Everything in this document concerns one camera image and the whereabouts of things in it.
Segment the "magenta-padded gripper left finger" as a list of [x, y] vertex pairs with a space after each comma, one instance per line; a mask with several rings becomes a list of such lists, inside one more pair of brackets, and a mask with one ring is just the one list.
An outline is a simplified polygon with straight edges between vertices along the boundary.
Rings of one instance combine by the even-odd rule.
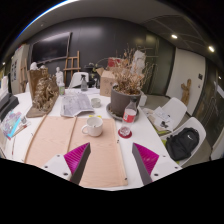
[[87, 142], [64, 155], [55, 155], [42, 169], [78, 185], [90, 153], [90, 143]]

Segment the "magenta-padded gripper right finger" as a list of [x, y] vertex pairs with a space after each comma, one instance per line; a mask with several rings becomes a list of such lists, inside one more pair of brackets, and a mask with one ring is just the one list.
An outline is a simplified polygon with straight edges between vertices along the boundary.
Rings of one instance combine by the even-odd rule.
[[169, 156], [159, 155], [137, 143], [132, 145], [132, 154], [144, 185], [181, 170]]

